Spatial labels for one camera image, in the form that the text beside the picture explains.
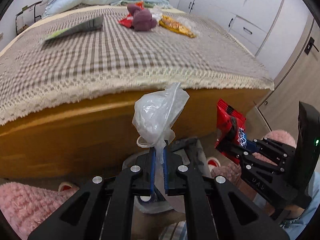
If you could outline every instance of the white plastic bag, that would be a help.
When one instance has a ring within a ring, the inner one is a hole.
[[[173,83],[163,91],[143,95],[134,105],[132,123],[140,137],[137,145],[142,148],[156,148],[156,156],[163,163],[164,140],[169,143],[176,137],[171,130],[181,114],[189,95],[180,88],[180,83]]]

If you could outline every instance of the white wardrobe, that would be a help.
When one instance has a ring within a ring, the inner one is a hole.
[[[213,19],[255,55],[280,4],[281,0],[180,0],[178,9]]]

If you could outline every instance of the yellow snack package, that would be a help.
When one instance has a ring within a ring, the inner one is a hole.
[[[168,29],[169,31],[183,34],[190,38],[196,37],[196,35],[194,35],[187,27],[175,21],[174,19],[170,18],[169,16],[162,16],[159,24],[160,26]]]

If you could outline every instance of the bedspread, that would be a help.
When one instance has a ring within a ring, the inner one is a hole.
[[[214,21],[189,38],[160,26],[137,33],[118,24],[123,8],[74,12],[30,28],[0,56],[0,124],[46,107],[108,93],[182,88],[273,89],[264,66]],[[181,14],[166,13],[177,18]],[[103,15],[103,29],[44,42],[56,30]]]

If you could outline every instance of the pink fuzzy fabric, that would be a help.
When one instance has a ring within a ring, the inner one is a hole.
[[[0,209],[22,240],[59,208],[77,189],[62,192],[16,182],[0,186]]]
[[[266,134],[266,138],[282,142],[285,144],[288,144],[292,147],[296,147],[296,142],[294,138],[290,135],[290,133],[283,131],[283,130],[274,130]],[[254,157],[256,157],[259,160],[271,163],[273,165],[276,165],[272,161],[270,161],[265,156],[261,155],[260,153],[254,153]],[[221,167],[213,167],[211,171],[211,176],[214,178],[215,176],[222,175],[226,177],[229,181],[231,181],[233,184],[237,185],[238,188],[246,194],[250,199],[253,199],[255,197],[255,192],[240,179],[241,175],[241,168],[239,165],[230,162],[228,166],[221,166]]]

